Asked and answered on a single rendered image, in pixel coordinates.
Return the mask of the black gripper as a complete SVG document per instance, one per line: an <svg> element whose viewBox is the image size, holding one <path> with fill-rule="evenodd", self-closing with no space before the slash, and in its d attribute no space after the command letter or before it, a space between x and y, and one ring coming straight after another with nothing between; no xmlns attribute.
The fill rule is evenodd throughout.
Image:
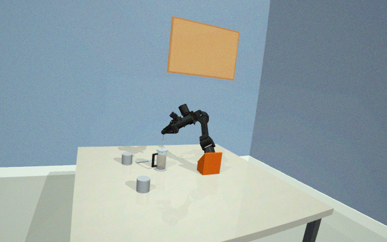
<svg viewBox="0 0 387 242"><path fill-rule="evenodd" d="M177 134L179 132L179 129L182 127L185 127L186 123L183 118L181 118L178 122L175 123L175 120L171 120L170 124L167 125L163 130L163 134Z"/></svg>

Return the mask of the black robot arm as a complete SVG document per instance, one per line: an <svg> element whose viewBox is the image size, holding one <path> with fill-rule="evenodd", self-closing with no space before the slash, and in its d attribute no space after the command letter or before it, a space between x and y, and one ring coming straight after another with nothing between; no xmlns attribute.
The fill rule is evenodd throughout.
<svg viewBox="0 0 387 242"><path fill-rule="evenodd" d="M209 115L206 112L201 110L197 110L196 112L193 112L193 111L190 112L186 104L179 106L179 110L183 116L183 119L186 125L188 124L195 125L197 121L201 123L202 136L199 137L201 148L204 151L204 153L215 153L215 150L214 150L215 143L208 135L207 123L209 121ZM179 117L174 112L170 114L170 117L172 117L175 120L175 123L181 119L181 116Z"/></svg>

